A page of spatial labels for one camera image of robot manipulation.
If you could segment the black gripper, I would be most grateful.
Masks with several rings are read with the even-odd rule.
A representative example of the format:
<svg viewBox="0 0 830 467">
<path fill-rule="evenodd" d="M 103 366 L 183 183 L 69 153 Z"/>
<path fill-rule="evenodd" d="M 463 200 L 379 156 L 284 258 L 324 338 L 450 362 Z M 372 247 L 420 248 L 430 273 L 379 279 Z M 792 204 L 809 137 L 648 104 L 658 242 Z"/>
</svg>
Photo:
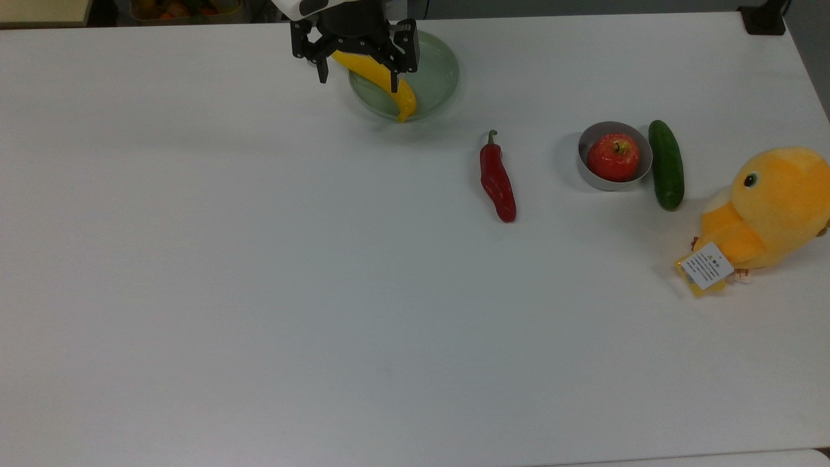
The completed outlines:
<svg viewBox="0 0 830 467">
<path fill-rule="evenodd" d="M 314 28 L 320 38 L 312 42 Z M 290 37 L 293 55 L 315 67 L 321 84 L 328 82 L 328 57 L 335 51 L 388 64 L 392 93 L 400 75 L 419 69 L 417 23 L 407 18 L 391 24 L 385 1 L 311 1 L 309 20 L 291 21 Z"/>
</svg>

